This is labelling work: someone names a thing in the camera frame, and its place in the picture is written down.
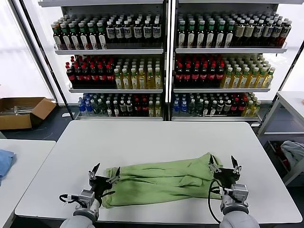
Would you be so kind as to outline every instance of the yellow bottle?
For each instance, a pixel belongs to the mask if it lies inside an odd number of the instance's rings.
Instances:
[[[139,88],[146,89],[147,88],[147,81],[144,76],[143,68],[139,68]]]
[[[268,77],[265,79],[265,81],[263,83],[263,86],[262,86],[263,88],[269,88],[269,85],[270,85],[272,79],[274,78],[273,74],[274,74],[275,70],[276,69],[274,67],[270,68],[270,70],[268,72]]]
[[[239,79],[238,82],[238,88],[245,88],[245,84],[247,82],[248,74],[249,74],[249,68],[245,67],[244,68],[244,73],[242,74],[241,78]]]
[[[253,105],[253,101],[249,101],[247,107],[242,112],[242,116],[244,117],[250,116],[252,105]]]
[[[256,83],[254,85],[254,88],[262,88],[262,85],[265,81],[265,78],[267,77],[267,68],[262,67],[259,76],[257,77]]]
[[[155,89],[155,80],[151,67],[148,68],[147,87],[148,89]]]
[[[224,89],[229,88],[229,84],[231,81],[231,73],[232,73],[232,67],[228,67],[227,72],[222,80],[222,85],[221,85],[222,88]]]
[[[123,84],[125,89],[131,89],[131,84],[129,83],[129,77],[127,69],[123,69]]]
[[[257,116],[260,110],[261,101],[257,101],[255,106],[252,106],[250,116]]]
[[[162,76],[161,70],[159,67],[155,68],[155,88],[162,89]]]
[[[156,117],[162,116],[162,108],[160,101],[155,102],[155,116]]]
[[[133,89],[138,89],[139,88],[139,83],[137,82],[137,73],[136,69],[132,68],[131,69],[131,80],[132,80],[132,88]]]

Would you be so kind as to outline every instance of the cable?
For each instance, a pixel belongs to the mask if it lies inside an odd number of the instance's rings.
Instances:
[[[212,189],[212,185],[213,185],[214,182],[217,182],[218,185],[220,186],[219,182],[218,182],[216,179],[214,179],[214,180],[211,182],[211,184],[210,184],[210,186],[209,186],[209,190],[208,190],[208,207],[209,207],[209,211],[210,211],[212,217],[220,224],[220,221],[219,221],[219,220],[217,219],[217,217],[215,217],[215,215],[213,214],[213,211],[212,211],[211,205],[210,205],[211,189]]]

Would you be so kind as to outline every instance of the bottle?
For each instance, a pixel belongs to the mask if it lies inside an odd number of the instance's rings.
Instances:
[[[210,48],[212,46],[213,36],[214,36],[214,31],[213,31],[214,24],[215,24],[215,21],[213,21],[213,20],[209,21],[209,27],[208,27],[208,31],[206,33],[206,35],[207,35],[206,48]]]
[[[252,117],[257,116],[258,112],[260,111],[260,105],[261,105],[261,101],[257,101],[255,106],[253,103],[250,116],[252,116]]]
[[[262,86],[263,88],[269,88],[269,85],[273,79],[273,74],[274,74],[275,70],[276,69],[274,67],[270,68],[270,70],[268,72],[268,76],[263,83],[263,86]]]
[[[197,42],[196,42],[196,48],[202,48],[204,47],[204,37],[205,37],[205,21],[200,20],[199,21],[199,28],[197,32]]]
[[[232,41],[233,31],[234,31],[234,25],[235,25],[234,20],[229,21],[229,26],[228,26],[228,30],[226,32],[226,37],[224,38],[224,41],[225,41],[224,47],[225,48],[228,48],[228,47],[231,46],[231,41]]]
[[[279,38],[277,39],[277,44],[276,44],[277,47],[282,47],[283,44],[285,43],[285,40],[286,40],[290,30],[291,30],[291,23],[292,23],[292,21],[289,20],[288,22],[286,22],[283,25],[283,29],[280,33]]]
[[[231,100],[227,100],[227,102],[225,102],[225,106],[223,108],[224,110],[224,114],[228,114],[231,108]]]
[[[248,102],[248,106],[247,106],[247,107],[244,109],[244,111],[242,112],[242,116],[243,116],[243,117],[248,117],[248,116],[250,116],[252,105],[253,105],[253,101],[249,101],[249,102]]]
[[[195,21],[194,21],[194,20],[191,20],[191,21],[189,22],[187,48],[192,48],[192,47],[193,47],[193,41],[194,41],[194,27],[195,27]]]

